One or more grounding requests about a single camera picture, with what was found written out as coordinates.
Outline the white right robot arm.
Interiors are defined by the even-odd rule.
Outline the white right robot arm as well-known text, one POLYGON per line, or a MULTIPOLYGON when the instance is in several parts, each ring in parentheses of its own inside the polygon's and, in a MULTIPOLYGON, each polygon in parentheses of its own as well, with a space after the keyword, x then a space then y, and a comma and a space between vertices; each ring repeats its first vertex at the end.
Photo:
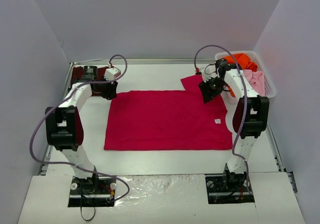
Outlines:
POLYGON ((226 91, 227 87, 232 89, 237 99, 232 118, 236 136, 221 179, 222 186, 232 191, 240 184, 237 175, 248 175, 248 159, 255 142, 266 130, 270 101, 251 87, 244 71, 235 63, 230 64, 221 58, 215 61, 214 67, 216 77, 207 74, 198 87, 205 104, 226 91))

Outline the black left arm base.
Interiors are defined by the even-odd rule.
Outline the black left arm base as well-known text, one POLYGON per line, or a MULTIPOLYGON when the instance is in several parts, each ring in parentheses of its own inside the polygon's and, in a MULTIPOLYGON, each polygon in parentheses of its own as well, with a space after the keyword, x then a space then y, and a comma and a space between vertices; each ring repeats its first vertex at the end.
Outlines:
POLYGON ((72 179, 68 207, 79 208, 80 216, 85 222, 90 222, 96 216, 96 208, 111 208, 115 205, 116 179, 98 177, 72 179))

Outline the crimson red t-shirt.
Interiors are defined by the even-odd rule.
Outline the crimson red t-shirt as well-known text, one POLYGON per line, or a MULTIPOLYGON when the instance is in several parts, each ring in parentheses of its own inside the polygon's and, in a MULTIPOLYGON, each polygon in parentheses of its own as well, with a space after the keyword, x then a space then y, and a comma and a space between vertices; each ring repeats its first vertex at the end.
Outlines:
POLYGON ((131 90, 113 99, 105 151, 225 151, 232 149, 221 96, 204 103, 199 75, 182 78, 183 90, 131 90))

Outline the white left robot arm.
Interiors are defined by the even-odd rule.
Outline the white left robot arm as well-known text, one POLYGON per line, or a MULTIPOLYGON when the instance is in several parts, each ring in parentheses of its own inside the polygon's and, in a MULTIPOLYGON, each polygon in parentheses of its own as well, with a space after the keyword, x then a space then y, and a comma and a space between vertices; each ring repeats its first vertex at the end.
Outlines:
POLYGON ((76 67, 72 71, 66 102, 62 103, 45 120, 46 138, 50 146, 61 152, 74 164, 74 177, 83 181, 82 187, 89 193, 97 192, 101 181, 93 172, 95 166, 89 160, 84 147, 84 129, 80 110, 93 95, 106 100, 117 97, 121 71, 111 64, 98 68, 94 65, 76 67))

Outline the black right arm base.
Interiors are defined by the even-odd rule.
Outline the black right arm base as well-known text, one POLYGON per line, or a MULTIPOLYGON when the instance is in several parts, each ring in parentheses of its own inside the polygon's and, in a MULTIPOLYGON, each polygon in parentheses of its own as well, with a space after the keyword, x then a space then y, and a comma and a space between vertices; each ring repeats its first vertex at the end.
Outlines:
POLYGON ((255 198, 247 173, 206 174, 205 184, 209 205, 254 203, 255 198))

